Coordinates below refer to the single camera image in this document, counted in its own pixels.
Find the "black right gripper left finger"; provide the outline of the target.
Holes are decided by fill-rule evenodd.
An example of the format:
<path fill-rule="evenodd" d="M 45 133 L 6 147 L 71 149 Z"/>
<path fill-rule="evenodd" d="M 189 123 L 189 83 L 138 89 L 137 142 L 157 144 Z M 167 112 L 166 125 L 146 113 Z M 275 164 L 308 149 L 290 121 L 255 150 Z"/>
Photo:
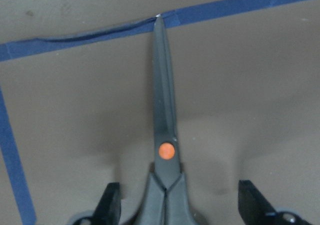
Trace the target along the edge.
<path fill-rule="evenodd" d="M 120 183 L 111 182 L 105 188 L 93 213 L 94 225 L 118 225 L 121 217 Z"/>

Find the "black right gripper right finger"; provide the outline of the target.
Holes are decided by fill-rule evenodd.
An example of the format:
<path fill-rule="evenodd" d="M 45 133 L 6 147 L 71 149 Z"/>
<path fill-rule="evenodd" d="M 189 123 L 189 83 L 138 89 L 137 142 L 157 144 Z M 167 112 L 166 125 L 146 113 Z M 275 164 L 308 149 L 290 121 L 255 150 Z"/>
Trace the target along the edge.
<path fill-rule="evenodd" d="M 277 212 L 250 180 L 238 182 L 238 212 L 245 225 L 274 225 Z"/>

